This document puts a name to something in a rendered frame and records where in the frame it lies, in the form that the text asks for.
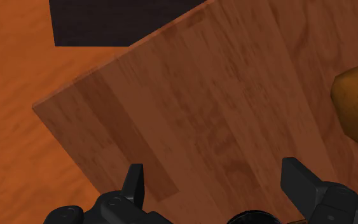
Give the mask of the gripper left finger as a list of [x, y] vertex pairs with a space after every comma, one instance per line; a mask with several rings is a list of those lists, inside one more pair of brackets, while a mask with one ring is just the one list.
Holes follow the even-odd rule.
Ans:
[[103, 193], [88, 211], [79, 206], [58, 207], [43, 224], [172, 224], [157, 212], [143, 211], [144, 196], [143, 165], [132, 164], [121, 190]]

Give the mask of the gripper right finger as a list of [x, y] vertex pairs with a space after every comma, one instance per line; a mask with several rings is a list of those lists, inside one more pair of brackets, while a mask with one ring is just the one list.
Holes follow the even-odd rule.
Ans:
[[321, 180], [294, 157], [282, 159], [280, 186], [308, 224], [358, 224], [358, 194]]

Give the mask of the wooden table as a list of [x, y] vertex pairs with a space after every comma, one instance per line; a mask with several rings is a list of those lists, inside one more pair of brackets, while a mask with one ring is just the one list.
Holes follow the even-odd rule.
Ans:
[[358, 0], [213, 0], [34, 111], [101, 193], [142, 163], [144, 209], [175, 224], [293, 221], [284, 157], [358, 193], [358, 144], [330, 96], [357, 65]]

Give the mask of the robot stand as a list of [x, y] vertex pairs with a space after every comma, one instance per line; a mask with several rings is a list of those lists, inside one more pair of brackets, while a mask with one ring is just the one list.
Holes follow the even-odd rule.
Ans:
[[55, 46], [130, 46], [206, 0], [49, 0]]

